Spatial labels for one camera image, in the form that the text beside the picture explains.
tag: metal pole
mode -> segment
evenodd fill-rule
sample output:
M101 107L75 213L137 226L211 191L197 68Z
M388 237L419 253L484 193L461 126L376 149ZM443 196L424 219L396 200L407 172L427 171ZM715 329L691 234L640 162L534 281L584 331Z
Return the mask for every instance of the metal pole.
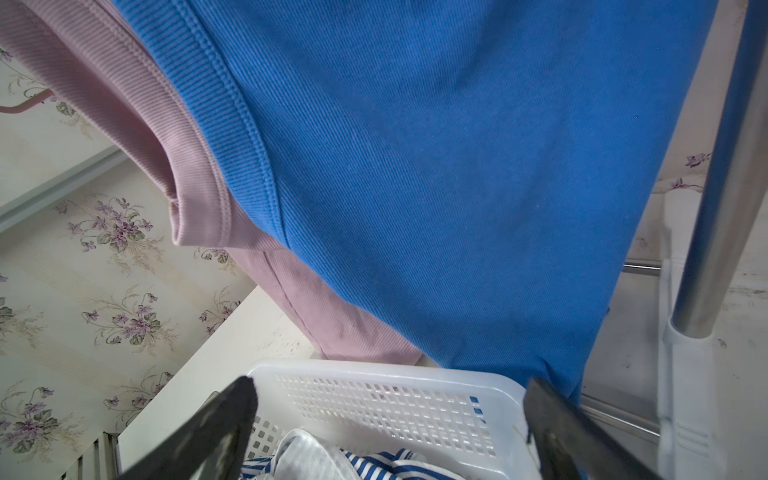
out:
M661 275L661 262L658 260L635 260L627 258L624 261L624 273L636 273L637 275Z
M768 2L750 2L672 325L712 333L768 184Z

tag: floral wallpaper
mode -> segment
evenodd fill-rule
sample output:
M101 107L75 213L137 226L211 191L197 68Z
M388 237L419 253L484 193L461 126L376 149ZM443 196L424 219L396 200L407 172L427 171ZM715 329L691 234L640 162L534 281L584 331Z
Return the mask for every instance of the floral wallpaper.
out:
M61 476L255 287L226 250L171 237L164 195L130 161L0 233L0 472Z

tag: laundry basket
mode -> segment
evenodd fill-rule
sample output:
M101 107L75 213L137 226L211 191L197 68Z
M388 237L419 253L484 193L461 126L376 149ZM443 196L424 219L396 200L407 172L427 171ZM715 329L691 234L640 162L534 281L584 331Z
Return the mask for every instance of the laundry basket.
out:
M522 401L492 373L330 360L267 360L246 458L272 455L291 429L357 454L401 448L467 480L540 479Z

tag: purple flower pattern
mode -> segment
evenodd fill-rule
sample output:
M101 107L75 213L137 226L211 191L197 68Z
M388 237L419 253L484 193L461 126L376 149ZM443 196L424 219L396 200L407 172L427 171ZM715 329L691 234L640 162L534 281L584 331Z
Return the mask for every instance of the purple flower pattern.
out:
M223 248L209 248L203 250L198 248L194 254L195 258L202 260L216 260L222 270L229 270L233 275L237 272L237 265L232 256Z
M698 167L705 161L709 161L712 159L712 154L698 154L698 155L689 155L686 157L686 167Z
M52 443L58 440L76 448L76 440L82 431L76 425L64 425L68 417L60 421L45 402L39 401L53 396L53 390L40 386L32 390L27 402L22 400L15 408L11 407L13 399L27 393L16 390L19 383L14 384L0 402L0 444L15 454L26 454L26 460L38 455L45 458Z
M95 200L101 197L106 201ZM141 205L131 205L125 198L108 197L102 194L85 196L83 204L72 200L64 200L54 208L60 214L76 212L86 216L84 220L68 223L67 228L72 235L79 236L83 253L97 250L98 246L106 245L112 250L112 261L118 264L126 273L131 266L125 257L133 257L138 266L154 271L149 260L149 254L161 259L162 250L158 244L163 240L151 238L147 234L154 227L149 220L141 218Z
M123 386L117 395L105 399L104 406L108 410L119 412L115 428L122 431L130 424L173 377L170 372L162 372L159 375L147 372L139 383Z
M91 313L83 312L82 316L86 323L98 328L95 345L98 345L100 340L108 345L118 345L127 340L130 345L139 347L137 352L146 350L151 354L158 341L165 342L173 349L176 339L172 329L157 319L157 314L149 305L150 302L156 301L157 296L153 293L146 292L139 298L139 295L130 289L120 302L114 298L101 301L99 309ZM98 321L98 310L102 309L110 312L111 321Z
M670 182L670 190L676 190L678 188L701 188L700 185L689 185L683 182L682 178L677 178L676 180Z
M214 307L212 310L203 311L198 320L203 323L209 323L206 325L206 336L211 336L216 330L224 323L224 320L232 315L232 312L240 305L239 300L227 300L225 295L227 294L227 288L224 287L220 292L214 294Z

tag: blue and white striped fabric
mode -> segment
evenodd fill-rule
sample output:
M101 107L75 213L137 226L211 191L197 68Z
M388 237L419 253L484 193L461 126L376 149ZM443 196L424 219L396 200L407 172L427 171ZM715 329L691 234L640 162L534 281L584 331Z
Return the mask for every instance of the blue and white striped fabric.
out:
M424 462L424 455L410 450L400 449L396 454L380 452L359 457L354 453L341 451L352 463L362 480L397 480L414 478L415 480L464 480L461 476Z
M252 458L243 462L243 467L240 469L239 480L251 480L263 473L270 473L272 471L272 458Z
M340 449L362 480L464 480L460 475L424 462L424 455L400 449L397 453L379 452L358 456ZM274 471L274 457L253 458L243 463L240 480L251 480Z

